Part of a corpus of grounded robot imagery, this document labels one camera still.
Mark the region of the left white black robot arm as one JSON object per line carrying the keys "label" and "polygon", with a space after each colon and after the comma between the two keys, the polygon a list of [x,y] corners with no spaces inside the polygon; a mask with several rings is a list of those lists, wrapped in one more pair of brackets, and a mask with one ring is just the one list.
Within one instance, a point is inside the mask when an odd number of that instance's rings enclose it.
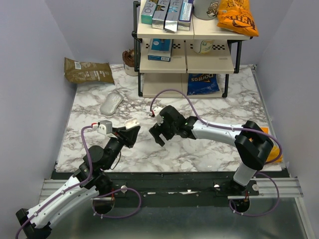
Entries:
{"label": "left white black robot arm", "polygon": [[105,173],[121,155],[123,147],[132,148],[137,141],[141,127],[112,127],[111,122],[101,121],[85,126],[87,129],[96,129],[110,137],[105,147],[93,145],[88,147],[83,142],[86,151],[84,162],[72,176],[51,196],[30,209],[20,209],[16,217],[20,228],[16,233],[24,232],[28,239],[46,239],[51,234],[53,225],[69,210],[75,209],[86,200],[95,197],[106,197],[116,192],[113,182]]}

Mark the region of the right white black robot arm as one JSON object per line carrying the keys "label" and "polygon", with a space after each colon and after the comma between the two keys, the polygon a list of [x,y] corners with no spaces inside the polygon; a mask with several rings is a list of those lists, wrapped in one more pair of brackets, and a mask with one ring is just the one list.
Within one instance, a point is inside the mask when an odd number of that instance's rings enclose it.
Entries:
{"label": "right white black robot arm", "polygon": [[182,138],[213,140],[235,147],[241,158],[241,164],[229,183],[229,189],[235,195],[241,195],[247,190],[249,181],[257,171],[263,169],[274,147],[270,137],[250,120],[243,125],[231,125],[209,122],[198,115],[185,118],[173,106],[156,107],[150,111],[150,115],[157,122],[149,132],[160,146],[165,145],[161,135],[166,140],[178,135]]}

